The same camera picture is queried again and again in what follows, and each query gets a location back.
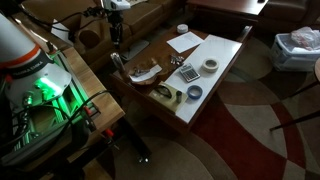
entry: carpet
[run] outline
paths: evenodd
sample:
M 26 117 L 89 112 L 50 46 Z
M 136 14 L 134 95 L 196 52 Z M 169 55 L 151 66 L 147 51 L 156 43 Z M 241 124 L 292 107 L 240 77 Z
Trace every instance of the carpet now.
M 270 132 L 320 108 L 312 73 L 278 72 L 270 46 L 251 38 L 187 134 L 123 100 L 127 119 L 152 151 L 148 163 L 127 139 L 97 158 L 116 180 L 320 179 L 320 118 Z

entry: small box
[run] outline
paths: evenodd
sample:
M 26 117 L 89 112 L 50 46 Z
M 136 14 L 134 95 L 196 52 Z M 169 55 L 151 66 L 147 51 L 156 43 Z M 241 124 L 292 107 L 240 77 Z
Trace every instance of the small box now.
M 271 61 L 278 71 L 313 71 L 320 51 L 302 49 L 290 34 L 277 34 L 271 48 Z

